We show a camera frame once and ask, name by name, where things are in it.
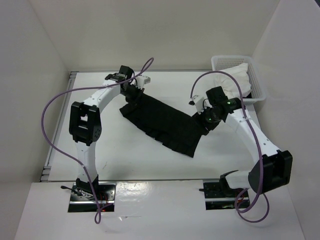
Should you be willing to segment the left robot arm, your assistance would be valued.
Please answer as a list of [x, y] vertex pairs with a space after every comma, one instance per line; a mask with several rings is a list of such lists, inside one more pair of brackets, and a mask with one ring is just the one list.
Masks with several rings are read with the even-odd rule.
[[73, 102], [70, 108], [69, 133], [75, 142], [77, 159], [81, 162], [76, 178], [76, 187], [88, 200], [100, 193], [99, 175], [96, 168], [96, 142], [102, 134], [101, 113], [118, 95], [136, 100], [144, 91], [151, 78], [139, 75], [131, 83], [134, 71], [121, 66], [119, 72], [109, 74], [102, 88], [82, 102]]

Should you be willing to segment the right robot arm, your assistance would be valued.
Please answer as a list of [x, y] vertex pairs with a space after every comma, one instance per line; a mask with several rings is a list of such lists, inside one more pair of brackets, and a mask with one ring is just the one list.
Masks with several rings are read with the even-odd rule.
[[233, 170], [220, 176], [219, 192], [223, 196], [229, 197], [237, 189], [252, 189], [260, 195], [290, 182], [292, 154], [280, 150], [266, 137], [240, 98], [228, 98], [219, 86], [208, 90], [206, 97], [193, 96], [189, 104], [196, 107], [193, 118], [206, 134], [224, 122], [241, 139], [253, 160], [251, 170]]

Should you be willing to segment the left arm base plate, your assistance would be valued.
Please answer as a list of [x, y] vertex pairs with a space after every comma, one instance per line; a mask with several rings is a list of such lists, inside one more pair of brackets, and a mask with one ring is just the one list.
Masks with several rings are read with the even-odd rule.
[[[115, 209], [116, 183], [100, 181], [98, 187], [96, 196], [102, 212], [113, 212]], [[73, 183], [71, 189], [68, 205], [69, 213], [88, 213], [98, 210], [91, 193], [78, 190], [76, 183]]]

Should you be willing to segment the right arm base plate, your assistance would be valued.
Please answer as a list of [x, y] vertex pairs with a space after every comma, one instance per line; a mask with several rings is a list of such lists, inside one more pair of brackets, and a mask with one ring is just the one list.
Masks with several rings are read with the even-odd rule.
[[235, 199], [242, 189], [224, 189], [218, 179], [213, 179], [203, 181], [199, 191], [204, 194], [205, 208], [208, 211], [235, 209]]

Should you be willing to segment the black skirt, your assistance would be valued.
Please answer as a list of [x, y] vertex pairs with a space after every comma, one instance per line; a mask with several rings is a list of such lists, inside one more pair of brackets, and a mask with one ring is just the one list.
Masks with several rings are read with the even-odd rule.
[[147, 136], [191, 158], [205, 133], [190, 115], [147, 94], [142, 94], [136, 103], [127, 103], [119, 111]]

